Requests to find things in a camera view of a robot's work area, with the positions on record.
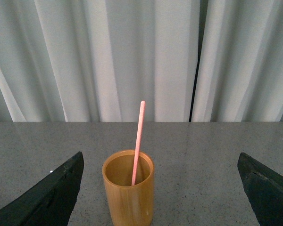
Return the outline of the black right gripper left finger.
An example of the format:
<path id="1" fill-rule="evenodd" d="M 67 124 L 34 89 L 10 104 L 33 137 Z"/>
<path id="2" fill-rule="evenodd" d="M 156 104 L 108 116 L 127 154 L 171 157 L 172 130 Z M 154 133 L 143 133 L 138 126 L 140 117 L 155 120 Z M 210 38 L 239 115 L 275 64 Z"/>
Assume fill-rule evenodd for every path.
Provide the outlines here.
<path id="1" fill-rule="evenodd" d="M 78 152 L 20 197 L 0 209 L 0 226 L 66 226 L 84 169 Z"/>

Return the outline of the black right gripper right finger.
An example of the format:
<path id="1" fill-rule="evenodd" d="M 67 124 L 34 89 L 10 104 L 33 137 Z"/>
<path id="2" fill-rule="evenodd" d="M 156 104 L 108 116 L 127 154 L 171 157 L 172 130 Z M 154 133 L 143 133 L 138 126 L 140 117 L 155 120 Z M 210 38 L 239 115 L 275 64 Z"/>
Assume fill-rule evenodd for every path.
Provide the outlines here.
<path id="1" fill-rule="evenodd" d="M 237 168 L 258 223 L 283 226 L 283 176 L 246 153 L 240 153 Z"/>

